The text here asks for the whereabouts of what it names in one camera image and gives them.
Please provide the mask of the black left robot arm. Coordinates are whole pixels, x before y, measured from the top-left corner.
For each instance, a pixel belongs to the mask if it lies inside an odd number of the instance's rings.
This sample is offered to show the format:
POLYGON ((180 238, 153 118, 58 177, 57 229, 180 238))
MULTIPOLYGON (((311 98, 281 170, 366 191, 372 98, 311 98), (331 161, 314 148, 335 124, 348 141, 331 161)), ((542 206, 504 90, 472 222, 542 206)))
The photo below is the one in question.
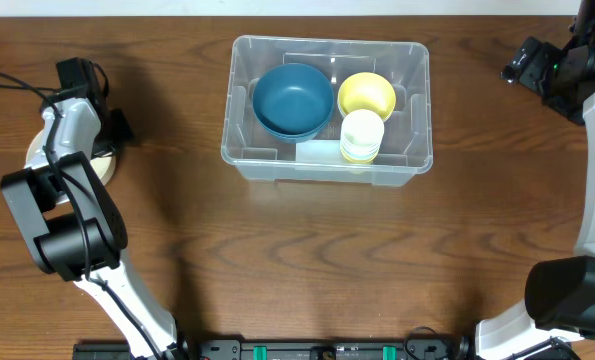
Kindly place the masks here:
POLYGON ((124 221, 91 164, 133 139, 122 111, 84 96, 51 96, 41 115, 39 148, 0 183, 34 263, 90 295, 132 358, 188 358, 174 317, 135 272, 124 221))

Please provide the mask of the dark blue bowl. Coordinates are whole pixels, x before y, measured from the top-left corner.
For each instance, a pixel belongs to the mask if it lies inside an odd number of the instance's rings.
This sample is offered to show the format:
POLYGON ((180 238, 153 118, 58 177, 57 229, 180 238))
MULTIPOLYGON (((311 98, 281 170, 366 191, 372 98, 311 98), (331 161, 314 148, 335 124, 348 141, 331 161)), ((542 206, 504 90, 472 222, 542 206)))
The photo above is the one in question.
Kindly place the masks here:
POLYGON ((264 74, 252 95, 254 113, 333 114, 335 95, 328 78, 317 68, 300 63, 279 65, 264 74))
POLYGON ((286 143, 314 139, 330 122, 332 113, 254 113, 261 127, 274 138, 286 143))

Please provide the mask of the small yellow bowl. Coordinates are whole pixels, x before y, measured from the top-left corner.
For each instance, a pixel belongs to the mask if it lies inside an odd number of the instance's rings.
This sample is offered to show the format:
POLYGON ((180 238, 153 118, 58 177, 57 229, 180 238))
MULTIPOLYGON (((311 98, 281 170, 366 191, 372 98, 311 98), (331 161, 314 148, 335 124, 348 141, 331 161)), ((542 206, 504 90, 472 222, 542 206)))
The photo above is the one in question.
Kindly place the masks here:
POLYGON ((391 83, 381 75, 360 72, 339 87, 338 109, 343 117, 356 110, 370 110, 386 122, 394 112, 397 96, 391 83))

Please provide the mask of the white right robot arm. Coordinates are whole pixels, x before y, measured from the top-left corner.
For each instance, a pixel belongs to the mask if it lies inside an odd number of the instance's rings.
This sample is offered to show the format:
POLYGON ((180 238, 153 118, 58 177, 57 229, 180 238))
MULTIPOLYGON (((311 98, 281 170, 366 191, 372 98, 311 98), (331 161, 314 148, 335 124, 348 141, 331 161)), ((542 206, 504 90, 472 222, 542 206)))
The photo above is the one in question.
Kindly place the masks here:
POLYGON ((477 323, 461 345, 463 359, 574 359, 573 343, 595 340, 595 0, 580 4, 569 31, 562 47, 527 38, 501 77, 584 131, 578 233, 569 255, 531 268, 521 300, 477 323))

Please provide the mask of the large cream bowl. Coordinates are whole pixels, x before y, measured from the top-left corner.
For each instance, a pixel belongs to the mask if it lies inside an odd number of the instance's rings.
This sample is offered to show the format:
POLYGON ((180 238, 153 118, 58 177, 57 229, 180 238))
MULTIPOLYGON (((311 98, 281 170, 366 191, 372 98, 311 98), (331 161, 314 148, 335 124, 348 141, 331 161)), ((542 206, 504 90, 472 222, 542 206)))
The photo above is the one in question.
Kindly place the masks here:
MULTIPOLYGON (((30 143, 25 157, 26 164, 29 164, 31 160, 34 158, 36 154, 42 152, 41 149, 41 140, 42 140, 43 132, 40 131, 30 143)), ((94 158, 90 161, 90 164, 95 172, 95 174, 99 177, 100 181, 104 186, 106 186, 116 169, 117 159, 114 155, 110 157, 99 157, 94 158)))

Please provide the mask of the cream plastic cup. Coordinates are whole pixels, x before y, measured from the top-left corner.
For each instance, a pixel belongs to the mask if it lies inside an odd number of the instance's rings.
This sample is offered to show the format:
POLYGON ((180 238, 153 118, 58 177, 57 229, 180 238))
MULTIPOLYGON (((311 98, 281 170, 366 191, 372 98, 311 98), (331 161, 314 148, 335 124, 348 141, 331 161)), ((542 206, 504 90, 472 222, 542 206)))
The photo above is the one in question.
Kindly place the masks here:
POLYGON ((344 118, 340 141, 345 146, 368 148, 381 144, 384 131, 384 122, 377 113, 359 109, 344 118))

